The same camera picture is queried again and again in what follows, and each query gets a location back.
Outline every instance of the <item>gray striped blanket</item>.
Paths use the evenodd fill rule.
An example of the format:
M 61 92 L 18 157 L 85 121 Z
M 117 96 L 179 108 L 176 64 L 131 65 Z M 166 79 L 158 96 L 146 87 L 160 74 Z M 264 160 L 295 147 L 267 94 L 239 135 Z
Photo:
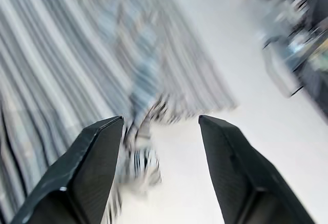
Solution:
M 160 181 L 150 122 L 234 105 L 172 0 L 0 0 L 0 65 L 2 223 L 83 127 L 125 118 L 112 219 Z

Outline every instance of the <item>striped rug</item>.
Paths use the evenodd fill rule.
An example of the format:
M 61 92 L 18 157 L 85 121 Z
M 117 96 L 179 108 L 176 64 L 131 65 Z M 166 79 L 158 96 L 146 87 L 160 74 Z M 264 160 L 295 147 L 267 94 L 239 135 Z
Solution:
M 234 107 L 172 0 L 0 0 L 0 64 L 1 223 L 83 127 L 125 118 L 112 221 L 160 181 L 151 122 Z

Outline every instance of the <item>floor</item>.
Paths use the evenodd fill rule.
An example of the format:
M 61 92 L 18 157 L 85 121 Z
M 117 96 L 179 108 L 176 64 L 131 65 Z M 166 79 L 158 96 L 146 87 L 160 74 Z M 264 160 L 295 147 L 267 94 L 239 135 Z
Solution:
M 303 91 L 285 98 L 264 70 L 261 35 L 241 0 L 177 0 L 239 103 L 213 114 L 237 125 L 289 183 L 316 223 L 328 223 L 328 129 Z M 224 223 L 197 119 L 154 126 L 162 184 L 124 194 L 121 224 Z

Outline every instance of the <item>striped fabric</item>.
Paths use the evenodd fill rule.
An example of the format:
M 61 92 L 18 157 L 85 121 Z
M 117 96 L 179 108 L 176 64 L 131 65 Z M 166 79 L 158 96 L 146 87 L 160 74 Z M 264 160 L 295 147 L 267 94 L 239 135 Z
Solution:
M 172 0 L 0 0 L 0 222 L 98 120 L 122 115 L 119 186 L 160 181 L 152 121 L 233 107 Z

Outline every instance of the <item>white floor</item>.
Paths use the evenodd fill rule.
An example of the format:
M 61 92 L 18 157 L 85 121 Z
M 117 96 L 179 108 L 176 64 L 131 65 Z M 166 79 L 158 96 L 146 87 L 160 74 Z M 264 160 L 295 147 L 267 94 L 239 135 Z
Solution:
M 268 78 L 256 23 L 239 0 L 177 0 L 239 103 L 213 116 L 237 125 L 281 172 L 316 223 L 328 223 L 328 128 L 305 92 L 284 98 Z M 163 183 L 124 194 L 121 224 L 224 223 L 197 119 L 154 127 Z

